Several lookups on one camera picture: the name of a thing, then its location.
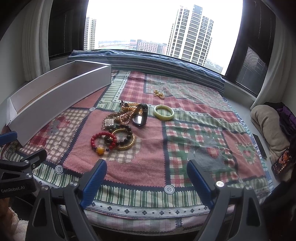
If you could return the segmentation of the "white cardboard box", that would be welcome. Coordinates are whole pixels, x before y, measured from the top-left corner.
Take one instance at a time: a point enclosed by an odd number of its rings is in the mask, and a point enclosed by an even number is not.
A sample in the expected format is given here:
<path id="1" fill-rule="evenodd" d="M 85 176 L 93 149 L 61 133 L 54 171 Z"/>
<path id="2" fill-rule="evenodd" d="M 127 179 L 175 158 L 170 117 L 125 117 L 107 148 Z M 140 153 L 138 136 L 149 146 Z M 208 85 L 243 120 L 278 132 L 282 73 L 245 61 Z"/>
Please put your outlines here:
<path id="1" fill-rule="evenodd" d="M 6 124 L 26 145 L 47 123 L 111 84 L 111 65 L 73 61 L 32 80 L 7 99 Z"/>

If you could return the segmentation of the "black smart watch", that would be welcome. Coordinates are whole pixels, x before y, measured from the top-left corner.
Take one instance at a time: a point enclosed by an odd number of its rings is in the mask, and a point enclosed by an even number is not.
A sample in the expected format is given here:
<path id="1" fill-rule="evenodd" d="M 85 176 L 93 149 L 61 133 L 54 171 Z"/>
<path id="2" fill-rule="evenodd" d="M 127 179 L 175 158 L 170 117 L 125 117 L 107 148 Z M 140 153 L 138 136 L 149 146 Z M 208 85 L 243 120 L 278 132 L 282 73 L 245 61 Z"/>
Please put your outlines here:
<path id="1" fill-rule="evenodd" d="M 145 103 L 137 105 L 135 112 L 132 114 L 132 124 L 141 128 L 147 123 L 148 106 Z"/>

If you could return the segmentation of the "white left curtain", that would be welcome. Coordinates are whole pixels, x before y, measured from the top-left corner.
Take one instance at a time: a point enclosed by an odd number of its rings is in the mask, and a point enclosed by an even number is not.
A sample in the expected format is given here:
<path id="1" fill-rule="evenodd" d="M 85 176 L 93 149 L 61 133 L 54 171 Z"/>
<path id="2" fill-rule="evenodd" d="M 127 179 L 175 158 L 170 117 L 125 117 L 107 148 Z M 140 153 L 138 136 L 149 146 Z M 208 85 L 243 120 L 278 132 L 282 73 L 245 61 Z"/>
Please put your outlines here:
<path id="1" fill-rule="evenodd" d="M 22 57 L 27 82 L 50 71 L 49 21 L 53 1 L 31 1 L 23 23 Z"/>

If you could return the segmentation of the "black remote control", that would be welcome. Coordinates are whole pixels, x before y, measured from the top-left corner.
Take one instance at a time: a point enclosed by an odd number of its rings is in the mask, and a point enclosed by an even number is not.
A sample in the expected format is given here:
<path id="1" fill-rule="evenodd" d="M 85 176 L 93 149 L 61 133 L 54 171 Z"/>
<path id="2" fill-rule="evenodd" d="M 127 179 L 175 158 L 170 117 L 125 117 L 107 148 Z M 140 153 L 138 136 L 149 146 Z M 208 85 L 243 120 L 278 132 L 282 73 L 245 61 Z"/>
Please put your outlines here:
<path id="1" fill-rule="evenodd" d="M 256 143 L 257 143 L 257 146 L 258 146 L 258 148 L 260 150 L 260 154 L 261 154 L 262 158 L 266 160 L 267 159 L 267 155 L 266 155 L 266 152 L 265 152 L 265 150 L 263 148 L 263 145 L 262 145 L 259 137 L 256 134 L 252 134 L 252 135 L 253 135 Z"/>

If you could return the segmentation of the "gold twisted bangle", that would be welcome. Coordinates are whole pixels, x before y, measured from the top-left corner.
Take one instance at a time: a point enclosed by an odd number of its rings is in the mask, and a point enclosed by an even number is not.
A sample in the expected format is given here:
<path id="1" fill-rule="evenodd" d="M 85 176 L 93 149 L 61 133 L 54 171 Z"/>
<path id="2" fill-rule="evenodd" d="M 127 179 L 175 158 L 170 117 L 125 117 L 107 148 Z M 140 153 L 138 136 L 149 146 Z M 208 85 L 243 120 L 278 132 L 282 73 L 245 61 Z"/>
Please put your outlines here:
<path id="1" fill-rule="evenodd" d="M 135 135 L 130 127 L 117 128 L 111 132 L 114 136 L 117 133 L 126 133 L 126 137 L 121 141 L 115 142 L 115 148 L 123 151 L 130 149 L 135 143 Z"/>

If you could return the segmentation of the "plaid patchwork bed cover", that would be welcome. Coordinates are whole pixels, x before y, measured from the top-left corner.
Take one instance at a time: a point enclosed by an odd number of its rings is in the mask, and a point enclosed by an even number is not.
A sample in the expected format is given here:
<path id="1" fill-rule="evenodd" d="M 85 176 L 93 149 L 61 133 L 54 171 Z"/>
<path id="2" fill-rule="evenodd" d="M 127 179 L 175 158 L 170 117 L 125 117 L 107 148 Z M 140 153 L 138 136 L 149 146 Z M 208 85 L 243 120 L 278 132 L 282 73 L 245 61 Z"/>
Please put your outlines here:
<path id="1" fill-rule="evenodd" d="M 154 96 L 162 92 L 165 99 Z M 242 188 L 250 185 L 259 201 L 273 182 L 252 133 L 231 105 L 211 88 L 159 75 L 114 70 L 111 84 L 74 104 L 47 123 L 24 147 L 17 142 L 1 148 L 1 158 L 18 161 L 38 149 L 47 159 L 34 170 L 40 184 L 64 187 L 78 180 L 98 160 L 90 140 L 101 132 L 103 119 L 119 111 L 120 102 L 146 103 L 147 123 L 132 127 L 135 143 L 128 150 L 103 155 L 107 175 L 86 209 L 98 227 L 143 235 L 198 230 L 209 209 L 187 175 L 187 156 L 196 150 L 216 181 Z M 156 105 L 175 112 L 161 121 Z"/>

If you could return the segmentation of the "white curtain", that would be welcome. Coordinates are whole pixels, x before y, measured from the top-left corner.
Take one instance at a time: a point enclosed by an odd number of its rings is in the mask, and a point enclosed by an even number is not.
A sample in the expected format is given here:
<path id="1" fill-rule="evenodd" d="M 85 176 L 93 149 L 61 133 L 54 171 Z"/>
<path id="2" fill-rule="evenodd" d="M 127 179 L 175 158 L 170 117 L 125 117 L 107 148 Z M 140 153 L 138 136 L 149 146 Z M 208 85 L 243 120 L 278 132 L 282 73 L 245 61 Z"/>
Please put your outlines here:
<path id="1" fill-rule="evenodd" d="M 53 1 L 31 1 L 23 23 L 22 57 L 27 82 L 50 71 L 49 21 Z"/>
<path id="2" fill-rule="evenodd" d="M 273 51 L 262 88 L 250 107 L 280 102 L 292 66 L 293 39 L 284 23 L 276 18 Z"/>

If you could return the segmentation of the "gold earrings cluster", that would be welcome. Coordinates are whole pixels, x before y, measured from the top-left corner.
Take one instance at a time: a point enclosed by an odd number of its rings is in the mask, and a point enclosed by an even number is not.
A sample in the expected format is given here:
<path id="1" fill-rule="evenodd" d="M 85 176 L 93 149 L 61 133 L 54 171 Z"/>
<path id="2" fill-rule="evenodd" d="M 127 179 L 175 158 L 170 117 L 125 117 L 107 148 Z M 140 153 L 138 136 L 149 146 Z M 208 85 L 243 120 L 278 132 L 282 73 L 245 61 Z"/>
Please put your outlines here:
<path id="1" fill-rule="evenodd" d="M 158 90 L 154 90 L 154 96 L 157 96 L 160 99 L 165 99 L 165 96 L 162 92 L 159 92 Z"/>

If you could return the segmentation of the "pale green jade bangle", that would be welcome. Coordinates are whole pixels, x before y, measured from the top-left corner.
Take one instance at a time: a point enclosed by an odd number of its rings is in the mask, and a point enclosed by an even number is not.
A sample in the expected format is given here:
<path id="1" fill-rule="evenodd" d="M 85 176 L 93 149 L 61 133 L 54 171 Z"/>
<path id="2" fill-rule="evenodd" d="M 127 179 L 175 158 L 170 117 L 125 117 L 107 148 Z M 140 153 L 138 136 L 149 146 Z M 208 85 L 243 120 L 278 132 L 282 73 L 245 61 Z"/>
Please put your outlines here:
<path id="1" fill-rule="evenodd" d="M 156 105 L 153 109 L 153 114 L 161 121 L 170 121 L 174 118 L 175 112 L 167 105 Z"/>

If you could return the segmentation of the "smartphone with lit screen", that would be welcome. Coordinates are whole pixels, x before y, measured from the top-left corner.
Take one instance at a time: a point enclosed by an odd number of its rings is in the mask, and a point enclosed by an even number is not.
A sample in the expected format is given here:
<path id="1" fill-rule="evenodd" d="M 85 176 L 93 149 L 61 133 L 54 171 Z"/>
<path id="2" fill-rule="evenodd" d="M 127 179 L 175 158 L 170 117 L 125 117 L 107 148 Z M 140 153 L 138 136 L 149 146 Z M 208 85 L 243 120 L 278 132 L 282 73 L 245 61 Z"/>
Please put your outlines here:
<path id="1" fill-rule="evenodd" d="M 279 176 L 287 172 L 292 165 L 292 155 L 290 153 L 290 150 L 286 149 L 283 154 L 276 160 L 276 162 L 271 166 L 271 169 L 275 176 Z"/>

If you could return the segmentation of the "white right curtain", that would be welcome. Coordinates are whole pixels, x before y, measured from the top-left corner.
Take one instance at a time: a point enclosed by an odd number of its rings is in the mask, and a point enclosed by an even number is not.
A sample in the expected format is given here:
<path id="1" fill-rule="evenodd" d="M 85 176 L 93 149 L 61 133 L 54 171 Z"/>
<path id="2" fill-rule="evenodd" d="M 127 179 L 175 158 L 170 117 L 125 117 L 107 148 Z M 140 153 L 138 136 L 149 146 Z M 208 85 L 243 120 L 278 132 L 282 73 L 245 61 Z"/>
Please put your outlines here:
<path id="1" fill-rule="evenodd" d="M 276 18 L 273 51 L 262 88 L 250 107 L 280 102 L 292 66 L 293 39 L 284 23 Z"/>

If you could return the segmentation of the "blue striped folded blanket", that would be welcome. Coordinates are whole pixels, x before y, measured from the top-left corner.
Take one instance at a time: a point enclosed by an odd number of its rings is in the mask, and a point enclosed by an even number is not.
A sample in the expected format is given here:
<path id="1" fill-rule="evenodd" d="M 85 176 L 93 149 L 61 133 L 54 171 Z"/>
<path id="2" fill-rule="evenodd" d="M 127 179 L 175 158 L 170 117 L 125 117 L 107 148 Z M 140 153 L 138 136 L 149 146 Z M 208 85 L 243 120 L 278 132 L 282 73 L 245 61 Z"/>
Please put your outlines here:
<path id="1" fill-rule="evenodd" d="M 73 50 L 67 61 L 84 60 L 110 64 L 114 69 L 179 78 L 218 91 L 225 90 L 222 75 L 203 66 L 170 56 L 133 50 Z"/>

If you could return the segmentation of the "beige folded blanket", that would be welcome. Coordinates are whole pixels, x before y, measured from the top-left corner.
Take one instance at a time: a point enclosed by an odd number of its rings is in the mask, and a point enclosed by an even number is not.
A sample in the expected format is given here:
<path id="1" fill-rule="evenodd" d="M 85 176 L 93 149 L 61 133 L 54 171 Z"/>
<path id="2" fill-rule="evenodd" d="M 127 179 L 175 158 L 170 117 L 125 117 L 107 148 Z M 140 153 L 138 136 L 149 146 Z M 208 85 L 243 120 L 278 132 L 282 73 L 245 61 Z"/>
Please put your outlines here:
<path id="1" fill-rule="evenodd" d="M 270 160 L 274 163 L 284 151 L 290 147 L 290 142 L 281 130 L 278 112 L 268 105 L 257 105 L 251 112 L 252 123 L 265 138 Z"/>

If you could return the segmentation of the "purple cloth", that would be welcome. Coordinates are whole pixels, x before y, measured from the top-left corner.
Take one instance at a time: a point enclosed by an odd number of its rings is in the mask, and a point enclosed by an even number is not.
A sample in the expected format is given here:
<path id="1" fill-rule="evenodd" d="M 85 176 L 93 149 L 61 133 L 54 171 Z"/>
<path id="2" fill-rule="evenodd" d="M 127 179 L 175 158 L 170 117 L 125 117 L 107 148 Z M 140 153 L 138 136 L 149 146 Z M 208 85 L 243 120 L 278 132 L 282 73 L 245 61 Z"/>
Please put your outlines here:
<path id="1" fill-rule="evenodd" d="M 280 128 L 291 142 L 295 138 L 295 115 L 283 102 L 265 102 L 264 104 L 276 110 L 280 117 Z"/>

